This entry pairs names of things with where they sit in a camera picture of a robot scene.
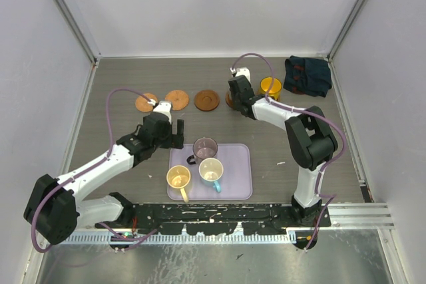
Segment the dark blue folded cloth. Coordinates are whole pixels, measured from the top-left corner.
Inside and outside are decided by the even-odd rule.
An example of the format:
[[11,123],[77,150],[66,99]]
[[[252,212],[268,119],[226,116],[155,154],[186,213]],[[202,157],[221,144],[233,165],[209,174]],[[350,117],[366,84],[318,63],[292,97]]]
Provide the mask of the dark blue folded cloth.
[[283,88],[289,92],[325,98],[332,88],[331,71],[325,60],[291,56],[284,66]]

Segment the dark wooden coaster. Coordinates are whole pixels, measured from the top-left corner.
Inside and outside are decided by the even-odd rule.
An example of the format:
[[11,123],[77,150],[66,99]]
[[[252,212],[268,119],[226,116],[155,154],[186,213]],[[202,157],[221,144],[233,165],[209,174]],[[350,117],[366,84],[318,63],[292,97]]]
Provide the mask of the dark wooden coaster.
[[196,108],[204,112],[213,111],[218,107],[219,103],[220,97],[218,93],[209,89],[201,90],[194,97]]

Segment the cream yellow cup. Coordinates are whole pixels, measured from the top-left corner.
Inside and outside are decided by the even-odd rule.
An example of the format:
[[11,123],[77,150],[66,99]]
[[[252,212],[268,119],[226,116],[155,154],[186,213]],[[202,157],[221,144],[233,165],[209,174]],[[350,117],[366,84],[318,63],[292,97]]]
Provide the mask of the cream yellow cup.
[[173,166],[166,175],[167,184],[173,189],[178,190],[185,203],[189,202],[186,187],[190,184],[191,173],[185,166]]

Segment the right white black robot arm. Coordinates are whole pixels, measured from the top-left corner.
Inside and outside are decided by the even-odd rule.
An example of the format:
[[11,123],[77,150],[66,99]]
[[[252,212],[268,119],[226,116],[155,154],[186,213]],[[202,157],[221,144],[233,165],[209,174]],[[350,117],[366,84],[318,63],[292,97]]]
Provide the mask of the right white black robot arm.
[[292,157],[299,166],[298,183],[291,199],[292,219],[298,226],[308,226],[321,210],[322,175],[338,149],[331,122],[316,106],[294,108],[264,94],[256,95],[244,75],[232,77],[228,85],[234,109],[286,132]]

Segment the lilac plastic tray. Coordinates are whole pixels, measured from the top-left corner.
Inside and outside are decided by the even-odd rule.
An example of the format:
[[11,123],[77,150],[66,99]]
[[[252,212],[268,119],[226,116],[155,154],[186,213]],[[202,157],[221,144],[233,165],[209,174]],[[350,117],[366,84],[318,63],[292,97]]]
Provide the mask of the lilac plastic tray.
[[216,158],[221,161],[224,173],[219,180],[221,192],[204,183],[199,174],[199,165],[189,165],[186,159],[192,155],[192,145],[185,144],[181,150],[171,149],[169,167],[185,166],[191,173],[187,191],[192,202],[243,201],[252,195],[252,171],[250,151],[244,144],[219,144]]

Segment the woven rattan coaster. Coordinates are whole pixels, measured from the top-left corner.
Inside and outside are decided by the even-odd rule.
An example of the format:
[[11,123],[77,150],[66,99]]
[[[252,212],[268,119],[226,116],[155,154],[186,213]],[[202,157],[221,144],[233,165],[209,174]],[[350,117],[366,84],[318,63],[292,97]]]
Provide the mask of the woven rattan coaster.
[[172,104],[172,109],[175,111],[182,110],[190,101],[188,94],[178,89],[170,91],[165,96],[165,100]]
[[146,92],[135,100],[135,107],[141,112],[151,112],[157,103],[157,97],[152,93]]

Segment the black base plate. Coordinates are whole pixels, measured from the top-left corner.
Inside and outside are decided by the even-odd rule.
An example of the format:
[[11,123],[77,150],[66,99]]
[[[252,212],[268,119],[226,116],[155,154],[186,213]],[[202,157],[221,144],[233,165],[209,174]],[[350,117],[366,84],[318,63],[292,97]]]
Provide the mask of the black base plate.
[[281,235],[289,227],[314,227],[320,207],[302,213],[287,204],[136,204],[125,216],[105,224],[113,229],[162,235],[230,235],[242,228],[244,235]]

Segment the purple translucent cup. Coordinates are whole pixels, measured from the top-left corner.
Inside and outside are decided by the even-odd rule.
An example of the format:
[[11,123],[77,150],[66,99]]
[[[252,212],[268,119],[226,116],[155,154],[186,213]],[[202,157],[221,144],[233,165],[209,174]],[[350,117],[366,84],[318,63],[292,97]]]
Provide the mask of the purple translucent cup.
[[197,139],[192,145],[192,155],[186,159],[187,164],[195,165],[207,158],[215,158],[218,153],[218,145],[209,137]]

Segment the aluminium rail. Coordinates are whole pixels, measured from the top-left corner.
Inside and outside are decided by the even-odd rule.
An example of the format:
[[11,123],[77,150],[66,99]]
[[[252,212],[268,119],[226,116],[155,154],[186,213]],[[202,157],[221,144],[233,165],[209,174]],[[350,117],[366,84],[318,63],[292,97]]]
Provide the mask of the aluminium rail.
[[[385,204],[331,204],[316,224],[322,229],[391,229],[393,220]],[[289,231],[311,231],[314,227],[289,227]]]

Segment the wooden coaster back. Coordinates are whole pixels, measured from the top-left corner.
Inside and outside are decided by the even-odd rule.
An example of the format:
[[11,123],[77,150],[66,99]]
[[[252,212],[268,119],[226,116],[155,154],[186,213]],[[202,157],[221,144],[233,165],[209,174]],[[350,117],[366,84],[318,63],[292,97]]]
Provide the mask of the wooden coaster back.
[[233,107],[234,107],[233,102],[232,102],[232,97],[231,97],[230,91],[228,91],[228,92],[226,93],[226,104],[227,104],[230,108],[233,108]]

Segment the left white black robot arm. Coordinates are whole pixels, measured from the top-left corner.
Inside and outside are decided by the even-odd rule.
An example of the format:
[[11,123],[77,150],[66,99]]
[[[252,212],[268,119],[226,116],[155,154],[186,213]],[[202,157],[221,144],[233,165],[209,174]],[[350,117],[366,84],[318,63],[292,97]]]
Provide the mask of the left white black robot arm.
[[41,176],[23,214],[31,224],[31,236],[41,234],[49,244],[57,245],[74,230],[97,223],[111,221],[118,228],[128,227],[135,217],[132,202],[118,192],[95,200],[87,196],[149,159],[157,149],[183,146],[184,120],[173,125],[167,115],[152,112],[134,132],[119,138],[98,158],[58,178]]

